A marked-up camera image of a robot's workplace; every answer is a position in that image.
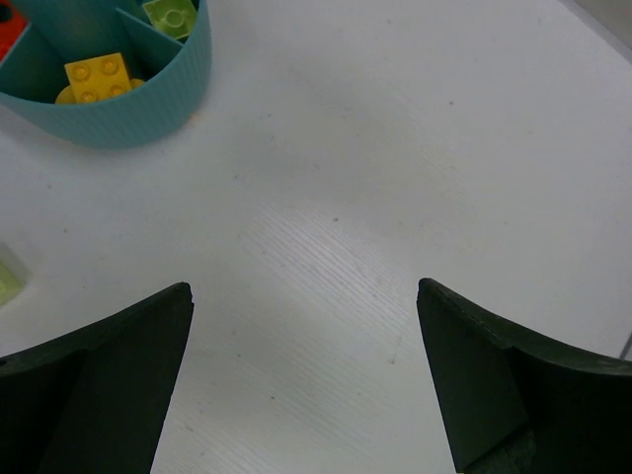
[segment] lego brick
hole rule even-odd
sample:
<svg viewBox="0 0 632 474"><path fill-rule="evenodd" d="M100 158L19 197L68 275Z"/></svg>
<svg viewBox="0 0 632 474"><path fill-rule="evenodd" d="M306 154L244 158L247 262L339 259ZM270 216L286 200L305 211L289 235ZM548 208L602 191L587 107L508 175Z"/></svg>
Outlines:
<svg viewBox="0 0 632 474"><path fill-rule="evenodd" d="M132 79L130 83L131 83L131 88L135 89L137 87L142 86L145 83L145 81L141 79ZM77 101L75 101L75 95L72 93L72 86L64 87L59 93L59 95L57 96L57 99L55 99L55 103L58 105L77 104Z"/></svg>
<svg viewBox="0 0 632 474"><path fill-rule="evenodd" d="M131 90L119 52L71 62L64 67L77 104L103 101Z"/></svg>
<svg viewBox="0 0 632 474"><path fill-rule="evenodd" d="M176 40L191 34L198 16L191 0L153 0L142 8L156 30Z"/></svg>
<svg viewBox="0 0 632 474"><path fill-rule="evenodd" d="M118 10L125 31L129 35L138 61L150 76L158 74L176 57L183 44L123 10Z"/></svg>
<svg viewBox="0 0 632 474"><path fill-rule="evenodd" d="M22 288L18 279L0 262L0 306L13 299Z"/></svg>
<svg viewBox="0 0 632 474"><path fill-rule="evenodd" d="M7 0L0 0L0 61L27 27L27 21Z"/></svg>

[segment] light green object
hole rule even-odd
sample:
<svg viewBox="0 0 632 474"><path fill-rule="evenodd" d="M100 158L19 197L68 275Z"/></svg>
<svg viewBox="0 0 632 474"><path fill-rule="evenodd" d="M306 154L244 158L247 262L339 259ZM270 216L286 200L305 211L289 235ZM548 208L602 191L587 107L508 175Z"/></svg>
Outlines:
<svg viewBox="0 0 632 474"><path fill-rule="evenodd" d="M0 306L22 291L22 284L0 262Z"/></svg>
<svg viewBox="0 0 632 474"><path fill-rule="evenodd" d="M142 4L153 27L175 40L191 34L198 11L191 0L154 0Z"/></svg>

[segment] teal round container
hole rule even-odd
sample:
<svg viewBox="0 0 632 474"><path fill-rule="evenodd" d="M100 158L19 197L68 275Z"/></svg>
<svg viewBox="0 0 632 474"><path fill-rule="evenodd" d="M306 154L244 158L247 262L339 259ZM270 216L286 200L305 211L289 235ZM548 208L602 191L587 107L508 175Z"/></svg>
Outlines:
<svg viewBox="0 0 632 474"><path fill-rule="evenodd" d="M48 133L95 148L137 146L174 131L200 104L211 62L205 0L194 1L185 42L155 30L138 0L12 3L31 22L0 63L0 104ZM113 52L145 84L102 102L54 103L68 85L65 63Z"/></svg>

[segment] white table surface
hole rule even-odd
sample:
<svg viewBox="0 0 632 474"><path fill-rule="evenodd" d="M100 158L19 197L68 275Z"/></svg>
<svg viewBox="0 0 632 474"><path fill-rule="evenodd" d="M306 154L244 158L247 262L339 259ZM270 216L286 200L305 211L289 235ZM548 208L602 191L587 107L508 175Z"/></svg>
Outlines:
<svg viewBox="0 0 632 474"><path fill-rule="evenodd" d="M172 282L195 321L154 473L453 472L434 277L616 356L632 66L557 0L212 0L198 114L98 152L0 113L8 354Z"/></svg>

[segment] red lego brick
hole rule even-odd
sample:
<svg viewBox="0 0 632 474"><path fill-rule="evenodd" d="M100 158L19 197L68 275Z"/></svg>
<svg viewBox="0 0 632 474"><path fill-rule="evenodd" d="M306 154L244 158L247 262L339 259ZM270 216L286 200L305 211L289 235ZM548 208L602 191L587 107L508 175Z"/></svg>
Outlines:
<svg viewBox="0 0 632 474"><path fill-rule="evenodd" d="M0 0L0 61L9 52L28 22L8 0Z"/></svg>

